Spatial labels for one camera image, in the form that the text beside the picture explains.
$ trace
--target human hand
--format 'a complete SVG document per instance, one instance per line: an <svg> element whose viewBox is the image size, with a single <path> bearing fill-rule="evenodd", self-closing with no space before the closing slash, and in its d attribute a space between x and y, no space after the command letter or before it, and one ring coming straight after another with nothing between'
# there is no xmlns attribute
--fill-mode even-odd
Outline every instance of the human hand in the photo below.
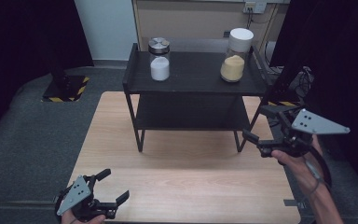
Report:
<svg viewBox="0 0 358 224"><path fill-rule="evenodd" d="M312 139L312 146L322 156L322 149L319 145L318 137L313 135ZM280 150L273 150L271 155L290 168L297 179L297 184L301 191L309 198L310 206L317 223L343 223L326 185L320 184L320 180L312 174L310 168L306 164L306 161L309 161L317 170L321 178L323 178L323 172L319 162L317 162L310 153L307 153L304 157L294 158Z"/></svg>
<svg viewBox="0 0 358 224"><path fill-rule="evenodd" d="M106 219L106 216L100 215L100 216L93 218L92 220L90 220L87 223L88 224L102 224L105 219ZM68 209L67 211L65 211L62 214L61 224L85 224L85 223L77 220L77 218L72 213L72 210Z"/></svg>
<svg viewBox="0 0 358 224"><path fill-rule="evenodd" d="M323 154L316 134L312 136L312 146L321 155ZM289 167L297 180L297 184L305 195L310 195L315 190L315 188L317 188L317 186L319 185L318 180L310 172L310 169L307 167L305 160L313 164L313 166L315 166L320 175L322 175L323 172L322 168L319 166L319 163L311 155L311 153L307 153L306 155L304 155L304 157L294 158L280 150L273 150L271 155L272 157L274 157L281 163L286 164Z"/></svg>

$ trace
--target silver lid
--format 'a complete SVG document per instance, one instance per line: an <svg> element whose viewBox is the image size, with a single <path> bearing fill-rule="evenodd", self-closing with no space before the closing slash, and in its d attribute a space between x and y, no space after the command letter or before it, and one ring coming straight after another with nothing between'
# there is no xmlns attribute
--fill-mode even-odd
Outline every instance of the silver lid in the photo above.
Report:
<svg viewBox="0 0 358 224"><path fill-rule="evenodd" d="M170 42L163 37L149 40L149 52L153 54L166 54L170 52Z"/></svg>

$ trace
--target wall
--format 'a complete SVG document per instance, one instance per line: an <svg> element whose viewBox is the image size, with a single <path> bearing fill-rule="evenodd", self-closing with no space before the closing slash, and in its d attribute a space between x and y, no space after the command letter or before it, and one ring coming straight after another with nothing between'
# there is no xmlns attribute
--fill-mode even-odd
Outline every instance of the wall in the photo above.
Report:
<svg viewBox="0 0 358 224"><path fill-rule="evenodd" d="M200 32L193 32L193 38L222 38L224 30L229 30L232 28L239 27L246 23L247 16L241 13L243 8L243 3L225 3L225 7L221 7L223 3L207 3L207 2L198 2L195 3L185 3L189 4L191 8L187 9L186 16L182 16L180 13L184 13L183 10L177 8L178 3L175 1L167 3L161 3L163 6L168 8L176 8L175 17L177 23L186 24L189 20L189 15L194 16L193 21L200 20L205 21L208 26L201 25L204 28L209 28L208 33L201 34ZM80 17L80 20L83 25L83 29L89 44L89 50L91 52L92 59L94 61L99 60L113 60L113 61L127 61L130 56L132 43L138 42L137 27L135 25L135 18L133 13L132 1L131 0L75 0L77 11ZM161 35L165 37L172 37L171 34L158 34L151 30L147 31L147 27L153 28L153 22L144 20L144 15L148 17L147 13L153 17L156 13L157 8L150 8L150 3L144 3L146 10L141 10L141 17L138 16L138 30L140 41L142 44L142 39L147 39L150 36ZM199 15L197 14L197 9L193 6L199 6ZM256 24L253 23L251 30L255 32L255 39L264 39L266 36L263 36L264 32L268 31L268 40L276 40L282 23L283 14L280 13L281 10L278 10L278 15L276 15L273 20L275 21L270 27L267 23ZM271 18L273 11L272 5L268 4L266 13L264 15L255 15L255 21L268 21ZM210 18L219 19L219 22L210 21Z"/></svg>
<svg viewBox="0 0 358 224"><path fill-rule="evenodd" d="M127 61L137 43L130 0L75 0L93 60Z"/></svg>

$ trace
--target shelf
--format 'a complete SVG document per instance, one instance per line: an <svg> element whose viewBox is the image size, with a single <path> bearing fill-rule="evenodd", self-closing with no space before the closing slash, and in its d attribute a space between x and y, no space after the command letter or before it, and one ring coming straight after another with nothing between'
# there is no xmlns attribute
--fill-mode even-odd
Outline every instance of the shelf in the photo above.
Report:
<svg viewBox="0 0 358 224"><path fill-rule="evenodd" d="M139 130L241 131L250 122L241 96L141 94Z"/></svg>
<svg viewBox="0 0 358 224"><path fill-rule="evenodd" d="M226 82L221 78L220 68L225 60L224 53L173 51L170 53L170 76L162 82L152 79L149 57L147 51L132 48L123 78L126 93L263 96L267 91L267 81L257 66L254 53L246 55L246 65L238 82Z"/></svg>

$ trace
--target wrist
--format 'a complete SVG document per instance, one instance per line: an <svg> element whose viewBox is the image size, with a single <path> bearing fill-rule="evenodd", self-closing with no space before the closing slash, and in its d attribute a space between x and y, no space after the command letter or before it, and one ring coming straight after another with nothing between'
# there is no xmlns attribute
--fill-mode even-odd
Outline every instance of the wrist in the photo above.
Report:
<svg viewBox="0 0 358 224"><path fill-rule="evenodd" d="M309 196L317 223L342 223L333 198L323 183Z"/></svg>

